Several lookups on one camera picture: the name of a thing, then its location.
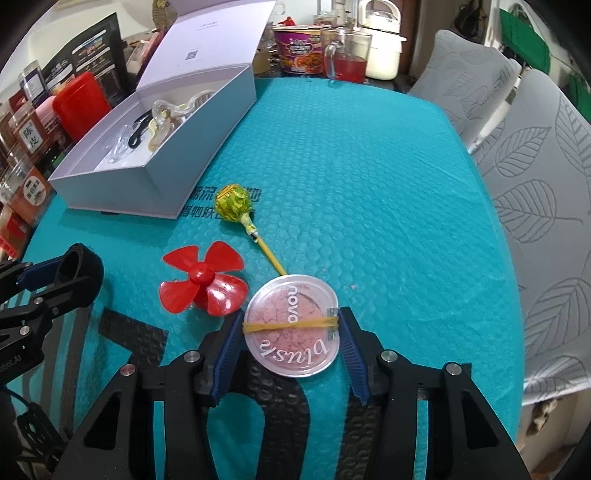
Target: box lid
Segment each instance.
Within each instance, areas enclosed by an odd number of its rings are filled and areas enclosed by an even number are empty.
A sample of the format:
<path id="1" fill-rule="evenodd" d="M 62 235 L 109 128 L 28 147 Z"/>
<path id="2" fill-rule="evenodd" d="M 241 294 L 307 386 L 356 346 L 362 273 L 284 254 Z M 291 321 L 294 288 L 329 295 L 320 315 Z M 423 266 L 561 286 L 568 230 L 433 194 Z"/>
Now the box lid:
<path id="1" fill-rule="evenodd" d="M 137 90 L 195 72 L 251 64 L 275 5 L 274 0 L 172 3 L 184 14 L 154 52 Z M 196 4 L 201 8 L 195 10 Z"/>

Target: green bag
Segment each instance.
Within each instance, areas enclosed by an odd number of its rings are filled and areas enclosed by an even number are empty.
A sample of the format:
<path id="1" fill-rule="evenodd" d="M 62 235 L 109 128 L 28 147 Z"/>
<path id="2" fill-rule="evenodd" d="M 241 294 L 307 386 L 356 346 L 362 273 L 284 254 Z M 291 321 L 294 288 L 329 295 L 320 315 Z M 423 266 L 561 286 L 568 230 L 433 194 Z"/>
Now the green bag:
<path id="1" fill-rule="evenodd" d="M 591 93 L 577 75 L 570 76 L 568 92 L 569 100 L 573 102 L 573 105 L 585 117 L 585 120 L 591 123 Z"/>
<path id="2" fill-rule="evenodd" d="M 545 74 L 550 72 L 548 44 L 523 20 L 501 9 L 503 43 L 524 59 L 528 65 Z"/>

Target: jar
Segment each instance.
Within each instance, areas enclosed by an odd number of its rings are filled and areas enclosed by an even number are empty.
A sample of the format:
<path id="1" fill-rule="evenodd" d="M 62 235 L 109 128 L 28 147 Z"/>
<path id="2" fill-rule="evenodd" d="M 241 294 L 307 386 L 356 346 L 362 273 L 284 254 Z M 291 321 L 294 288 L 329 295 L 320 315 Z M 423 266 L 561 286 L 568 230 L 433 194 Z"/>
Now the jar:
<path id="1" fill-rule="evenodd" d="M 12 118 L 12 111 L 7 103 L 0 103 L 0 151 L 6 157 L 14 145 L 18 143 L 17 138 L 9 125 Z"/>
<path id="2" fill-rule="evenodd" d="M 26 156 L 17 159 L 18 151 L 16 147 L 12 149 L 16 165 L 9 167 L 0 180 L 0 200 L 34 227 L 45 213 L 54 191 Z"/>
<path id="3" fill-rule="evenodd" d="M 0 248 L 9 257 L 21 258 L 30 236 L 31 227 L 9 206 L 0 203 Z"/>
<path id="4" fill-rule="evenodd" d="M 22 107 L 27 102 L 27 97 L 25 94 L 19 90 L 13 96 L 8 99 L 8 105 L 10 105 L 10 110 L 16 112 L 20 107 Z"/>
<path id="5" fill-rule="evenodd" d="M 4 175 L 4 172 L 8 169 L 8 162 L 3 153 L 0 152 L 0 179 Z"/>
<path id="6" fill-rule="evenodd" d="M 48 136 L 33 104 L 27 101 L 12 116 L 8 124 L 16 139 L 31 154 L 31 161 L 35 164 L 47 150 L 48 145 L 44 146 L 44 143 Z"/>
<path id="7" fill-rule="evenodd" d="M 33 61 L 18 74 L 18 84 L 22 92 L 31 103 L 38 107 L 51 95 L 41 73 L 38 61 Z"/>

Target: yellow lollipop wrapper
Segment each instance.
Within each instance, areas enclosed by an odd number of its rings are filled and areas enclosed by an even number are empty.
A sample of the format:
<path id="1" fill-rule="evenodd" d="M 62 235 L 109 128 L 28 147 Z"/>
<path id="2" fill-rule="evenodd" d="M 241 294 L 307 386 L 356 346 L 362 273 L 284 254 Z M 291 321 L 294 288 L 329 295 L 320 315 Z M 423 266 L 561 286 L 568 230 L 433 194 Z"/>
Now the yellow lollipop wrapper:
<path id="1" fill-rule="evenodd" d="M 250 216 L 252 202 L 246 188 L 237 183 L 226 185 L 216 195 L 215 208 L 224 220 L 241 223 L 248 235 L 257 235 Z"/>
<path id="2" fill-rule="evenodd" d="M 243 224 L 246 233 L 252 237 L 255 243 L 261 247 L 263 253 L 271 261 L 280 275 L 287 275 L 285 268 L 281 266 L 267 244 L 259 236 L 251 219 L 252 202 L 246 188 L 234 183 L 226 185 L 216 194 L 215 209 L 222 219 L 228 222 Z"/>

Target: yellow rubber band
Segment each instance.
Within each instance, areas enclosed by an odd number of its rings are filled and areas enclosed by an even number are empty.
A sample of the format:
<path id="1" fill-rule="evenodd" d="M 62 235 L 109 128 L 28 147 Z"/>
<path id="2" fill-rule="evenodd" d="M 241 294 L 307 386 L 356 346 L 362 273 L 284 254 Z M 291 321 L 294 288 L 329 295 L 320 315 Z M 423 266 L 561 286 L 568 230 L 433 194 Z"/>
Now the yellow rubber band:
<path id="1" fill-rule="evenodd" d="M 260 332 L 261 330 L 280 330 L 284 328 L 330 328 L 339 324 L 338 317 L 326 317 L 323 319 L 302 320 L 294 323 L 253 323 L 244 322 L 242 331 L 244 333 Z"/>

